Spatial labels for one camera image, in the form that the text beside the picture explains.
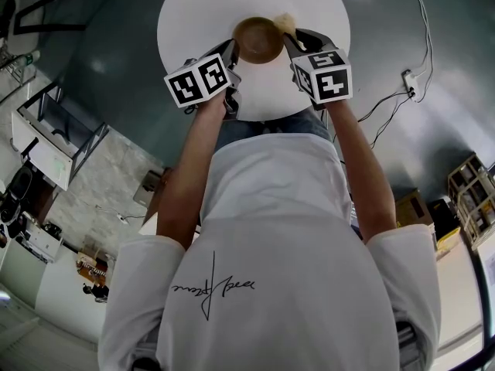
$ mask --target wooden bowl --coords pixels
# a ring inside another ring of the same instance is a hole
[[[233,37],[239,43],[240,58],[249,63],[268,63],[284,48],[282,34],[273,21],[258,16],[239,22]]]

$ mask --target white table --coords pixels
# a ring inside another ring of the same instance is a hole
[[[350,25],[342,0],[165,0],[158,22],[158,48],[168,73],[188,58],[199,58],[230,39],[241,20],[252,16],[273,19],[287,12],[299,28],[320,32],[347,53]],[[311,105],[292,82],[287,52],[264,65],[240,60],[242,77],[239,119],[265,121],[295,114]]]

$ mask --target power strip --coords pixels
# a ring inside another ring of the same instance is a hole
[[[402,79],[404,80],[405,90],[408,92],[409,97],[418,103],[419,101],[419,86],[418,78],[407,69],[402,73]]]

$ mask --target floor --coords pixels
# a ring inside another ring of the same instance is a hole
[[[38,72],[36,79],[0,105],[0,141],[12,137],[11,111],[50,81]],[[16,84],[0,75],[0,98]],[[136,235],[146,208],[133,196],[148,170],[160,173],[161,163],[111,128],[107,137],[77,173],[69,190],[62,192],[47,219],[62,228],[62,236],[77,249],[85,245],[117,254],[122,241]],[[127,217],[127,224],[117,215]]]
[[[163,165],[174,165],[190,117],[176,109],[162,80],[156,25],[163,1],[64,0],[49,8],[50,20],[87,19],[89,26],[81,34],[45,36],[39,65],[51,77],[63,74],[73,97]],[[374,150],[396,196],[419,187],[435,199],[472,150],[486,165],[495,161],[495,0],[424,1],[435,54],[432,85],[421,104],[401,108]],[[421,63],[425,29],[417,0],[343,2],[351,28],[351,105],[362,116],[400,88],[402,71]],[[363,123],[370,140],[393,107],[389,100]]]

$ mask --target blue jeans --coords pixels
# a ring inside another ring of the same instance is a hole
[[[235,141],[267,133],[310,133],[330,140],[330,134],[312,107],[273,121],[225,121],[218,135],[215,151]]]

